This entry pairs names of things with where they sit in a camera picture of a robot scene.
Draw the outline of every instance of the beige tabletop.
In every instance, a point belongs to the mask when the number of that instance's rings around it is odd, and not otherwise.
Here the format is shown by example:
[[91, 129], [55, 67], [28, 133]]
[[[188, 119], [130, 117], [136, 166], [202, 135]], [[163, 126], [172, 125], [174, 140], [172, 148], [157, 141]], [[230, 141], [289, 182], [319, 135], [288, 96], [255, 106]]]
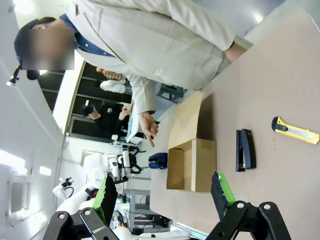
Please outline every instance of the beige tabletop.
[[[288, 18], [202, 92], [200, 137], [216, 141], [217, 170], [232, 191], [255, 206], [276, 203], [292, 239], [319, 239], [320, 143], [271, 128], [279, 116], [320, 133], [320, 33], [310, 17]], [[170, 125], [160, 124], [154, 152], [168, 151]], [[244, 128], [252, 131], [257, 168], [236, 172], [236, 130]], [[209, 233], [219, 221], [211, 195], [167, 190], [166, 179], [166, 170], [152, 170], [151, 210]]]

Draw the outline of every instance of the box flap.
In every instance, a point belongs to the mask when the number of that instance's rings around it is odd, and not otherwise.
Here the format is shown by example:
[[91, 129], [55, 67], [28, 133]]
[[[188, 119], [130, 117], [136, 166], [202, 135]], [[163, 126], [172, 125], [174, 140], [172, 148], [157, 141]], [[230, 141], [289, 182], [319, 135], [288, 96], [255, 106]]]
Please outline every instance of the box flap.
[[174, 122], [168, 148], [174, 148], [197, 137], [198, 118], [202, 93], [196, 91], [174, 110]]

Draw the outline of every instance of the black stapler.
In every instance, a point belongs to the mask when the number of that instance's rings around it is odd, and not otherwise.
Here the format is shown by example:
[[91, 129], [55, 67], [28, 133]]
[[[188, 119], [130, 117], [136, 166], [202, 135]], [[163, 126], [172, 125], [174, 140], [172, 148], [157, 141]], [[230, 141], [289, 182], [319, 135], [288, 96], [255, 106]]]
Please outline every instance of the black stapler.
[[255, 169], [256, 150], [252, 133], [248, 129], [236, 131], [236, 166], [237, 172], [243, 172], [246, 169]]

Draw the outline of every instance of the cardboard box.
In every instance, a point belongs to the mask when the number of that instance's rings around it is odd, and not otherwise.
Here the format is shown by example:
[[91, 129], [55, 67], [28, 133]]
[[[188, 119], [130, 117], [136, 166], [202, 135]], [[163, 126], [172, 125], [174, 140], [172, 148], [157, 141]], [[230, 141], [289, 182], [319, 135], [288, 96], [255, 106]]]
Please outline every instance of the cardboard box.
[[174, 111], [168, 143], [167, 189], [210, 192], [216, 169], [216, 142], [197, 138], [201, 92], [195, 92]]

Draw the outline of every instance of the blue object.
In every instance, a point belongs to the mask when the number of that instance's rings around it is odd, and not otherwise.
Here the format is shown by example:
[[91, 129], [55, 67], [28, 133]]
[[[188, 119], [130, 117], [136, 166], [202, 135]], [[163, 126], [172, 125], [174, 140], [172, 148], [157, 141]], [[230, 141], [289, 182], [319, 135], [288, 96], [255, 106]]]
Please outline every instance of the blue object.
[[60, 16], [60, 19], [65, 23], [65, 25], [69, 29], [74, 30], [74, 49], [81, 49], [82, 51], [85, 51], [90, 54], [96, 54], [96, 55], [103, 55], [107, 57], [115, 57], [111, 55], [110, 53], [102, 50], [98, 46], [94, 45], [92, 42], [85, 39], [80, 32], [76, 29], [75, 25], [70, 21], [70, 19], [67, 17], [66, 14], [63, 14]]
[[159, 152], [149, 157], [149, 168], [166, 169], [168, 167], [168, 153]]

